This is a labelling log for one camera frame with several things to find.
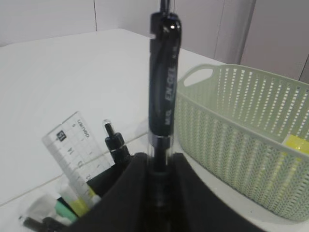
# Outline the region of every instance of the white desk surface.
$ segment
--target white desk surface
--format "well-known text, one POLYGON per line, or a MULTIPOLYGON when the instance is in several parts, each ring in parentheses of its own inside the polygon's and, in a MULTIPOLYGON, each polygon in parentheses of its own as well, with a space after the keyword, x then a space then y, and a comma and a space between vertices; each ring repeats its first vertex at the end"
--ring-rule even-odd
MULTIPOLYGON (((221 64, 181 50, 179 77, 200 64, 221 64)), ((61 170, 41 138, 79 110, 101 148, 111 119, 130 152, 146 151, 149 38, 123 29, 17 43, 0 48, 0 231, 17 223, 21 195, 41 185, 55 194, 61 170)), ((201 179, 229 206, 270 232, 307 232, 309 222, 273 215, 188 157, 201 179)))

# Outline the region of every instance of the yellow highlighter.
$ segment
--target yellow highlighter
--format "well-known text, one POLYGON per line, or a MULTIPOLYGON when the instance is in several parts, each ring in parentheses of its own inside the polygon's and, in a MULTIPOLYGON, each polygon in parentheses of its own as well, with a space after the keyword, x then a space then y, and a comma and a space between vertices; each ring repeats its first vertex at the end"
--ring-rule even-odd
POLYGON ((61 183, 58 193, 79 217, 89 211, 87 204, 77 196, 68 183, 61 183))

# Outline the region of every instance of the white wall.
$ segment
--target white wall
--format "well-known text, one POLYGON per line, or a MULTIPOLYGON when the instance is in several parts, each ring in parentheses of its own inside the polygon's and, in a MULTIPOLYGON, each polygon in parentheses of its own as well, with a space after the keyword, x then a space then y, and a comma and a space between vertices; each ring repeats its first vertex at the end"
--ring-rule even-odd
POLYGON ((214 58, 224 0, 176 0, 183 24, 182 47, 214 58))
POLYGON ((240 64, 255 0, 225 0, 214 58, 240 64))
POLYGON ((149 35, 150 15, 159 10, 159 0, 95 0, 95 3, 98 30, 123 28, 142 35, 149 35))
POLYGON ((0 0, 0 46, 95 30, 93 0, 0 0))
POLYGON ((309 54, 309 1, 258 0, 241 64, 298 79, 309 54))
MULTIPOLYGON (((171 0, 183 23, 183 48, 235 63, 254 0, 171 0)), ((0 0, 0 46, 124 28, 149 35, 160 0, 0 0)))
MULTIPOLYGON (((98 30, 124 28, 149 35, 150 14, 160 0, 95 0, 98 30), (106 25, 113 19, 114 24, 106 25)), ((255 0, 171 0, 183 23, 182 47, 228 63, 239 63, 255 0)))

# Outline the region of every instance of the light green basket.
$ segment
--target light green basket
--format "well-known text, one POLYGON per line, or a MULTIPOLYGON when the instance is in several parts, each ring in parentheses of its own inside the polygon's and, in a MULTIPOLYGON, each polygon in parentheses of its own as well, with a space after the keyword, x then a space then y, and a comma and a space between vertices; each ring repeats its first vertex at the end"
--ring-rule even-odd
POLYGON ((309 140, 309 85, 239 65, 199 65, 178 83, 176 127, 184 151, 273 213, 309 219, 309 156, 282 145, 309 140), (210 78, 185 86, 202 69, 210 78))

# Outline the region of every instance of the ruler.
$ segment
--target ruler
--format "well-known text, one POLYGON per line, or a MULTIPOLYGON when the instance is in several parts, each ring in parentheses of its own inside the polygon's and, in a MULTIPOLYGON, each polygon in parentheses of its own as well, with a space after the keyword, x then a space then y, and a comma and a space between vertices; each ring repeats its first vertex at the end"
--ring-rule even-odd
POLYGON ((103 155, 79 112, 54 128, 42 141, 69 179, 71 187, 91 208, 93 192, 86 181, 114 165, 111 155, 103 155))

